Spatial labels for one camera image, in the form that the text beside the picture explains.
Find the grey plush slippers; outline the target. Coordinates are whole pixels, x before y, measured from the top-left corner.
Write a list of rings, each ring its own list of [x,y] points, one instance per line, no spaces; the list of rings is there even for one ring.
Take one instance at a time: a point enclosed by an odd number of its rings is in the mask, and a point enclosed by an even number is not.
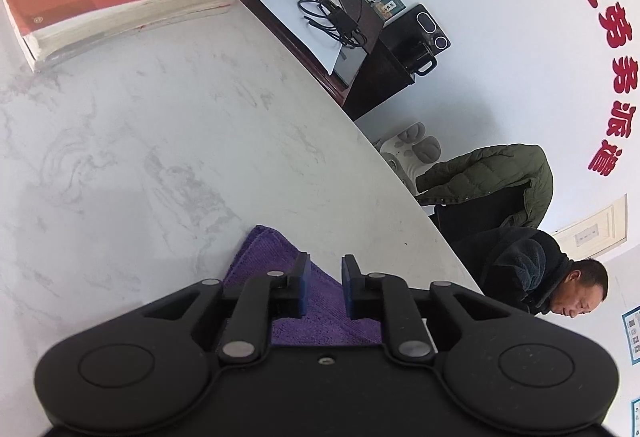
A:
[[[426,134],[425,125],[416,122],[385,140],[375,144],[378,153],[390,168],[402,177],[416,177],[428,165],[437,162],[442,154],[439,141]]]

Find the man in black jacket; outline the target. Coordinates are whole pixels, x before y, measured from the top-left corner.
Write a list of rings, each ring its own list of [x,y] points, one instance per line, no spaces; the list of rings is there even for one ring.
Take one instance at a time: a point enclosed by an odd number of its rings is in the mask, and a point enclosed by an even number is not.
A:
[[[600,261],[573,261],[538,229],[491,229],[451,247],[485,296],[532,316],[575,318],[608,297],[608,272]]]

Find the green puffer jacket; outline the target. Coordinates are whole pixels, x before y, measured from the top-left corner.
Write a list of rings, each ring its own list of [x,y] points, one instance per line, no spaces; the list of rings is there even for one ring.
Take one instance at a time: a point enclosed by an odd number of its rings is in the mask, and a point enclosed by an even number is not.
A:
[[[438,162],[416,177],[422,205],[494,205],[500,227],[538,227],[553,197],[553,174],[538,145],[495,145]]]

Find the black mug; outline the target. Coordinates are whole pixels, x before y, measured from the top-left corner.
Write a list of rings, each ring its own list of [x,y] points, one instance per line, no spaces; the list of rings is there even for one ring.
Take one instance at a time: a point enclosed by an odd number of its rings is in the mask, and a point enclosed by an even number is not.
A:
[[[409,40],[399,46],[399,60],[410,74],[425,76],[437,67],[430,46],[422,41]]]

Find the white paper sheet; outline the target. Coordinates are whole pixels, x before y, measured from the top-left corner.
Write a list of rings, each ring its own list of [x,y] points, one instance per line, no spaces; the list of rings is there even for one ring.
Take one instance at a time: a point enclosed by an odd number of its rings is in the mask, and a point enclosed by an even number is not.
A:
[[[309,22],[298,7],[300,0],[259,1],[310,50],[326,74],[333,72],[342,44]]]

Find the dark wooden desk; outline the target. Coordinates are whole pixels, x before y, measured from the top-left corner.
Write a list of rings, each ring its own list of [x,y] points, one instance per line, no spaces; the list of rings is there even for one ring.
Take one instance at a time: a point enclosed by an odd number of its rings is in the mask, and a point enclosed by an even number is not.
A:
[[[414,82],[368,0],[241,0],[354,121]]]

